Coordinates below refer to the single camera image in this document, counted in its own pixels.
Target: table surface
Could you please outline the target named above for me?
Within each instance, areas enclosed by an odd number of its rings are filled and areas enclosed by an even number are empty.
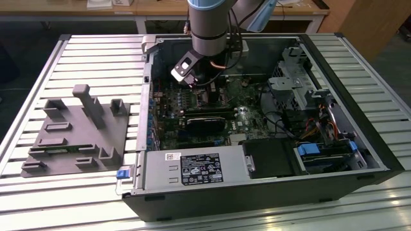
[[[288,4],[286,15],[326,15],[330,10],[322,10],[312,0]],[[88,11],[87,0],[0,0],[0,15],[185,15],[187,0],[135,0],[131,6],[113,6],[112,9]],[[283,15],[283,9],[276,7],[274,15]]]

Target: wooden cabinet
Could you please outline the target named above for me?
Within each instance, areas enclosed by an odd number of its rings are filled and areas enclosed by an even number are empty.
[[[323,0],[330,7],[319,32],[342,32],[372,61],[411,14],[411,0]]]

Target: power supply label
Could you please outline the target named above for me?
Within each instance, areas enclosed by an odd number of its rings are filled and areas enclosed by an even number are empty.
[[[183,155],[181,183],[184,185],[223,182],[223,169],[217,153],[204,155]]]

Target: copper pipe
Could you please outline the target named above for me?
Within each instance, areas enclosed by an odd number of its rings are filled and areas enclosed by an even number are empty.
[[[212,65],[212,67],[213,67],[213,68],[217,68],[217,69],[225,70],[225,66],[221,66],[221,65],[215,64],[215,62],[213,62],[213,61],[209,61],[209,64]]]

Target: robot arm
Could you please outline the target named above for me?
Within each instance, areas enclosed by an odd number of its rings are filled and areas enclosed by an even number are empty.
[[[228,22],[248,31],[260,32],[270,20],[276,1],[188,0],[192,50],[187,52],[171,71],[179,82],[184,81],[191,87],[195,86],[197,81],[192,71],[195,65],[201,59],[216,57],[227,50]]]

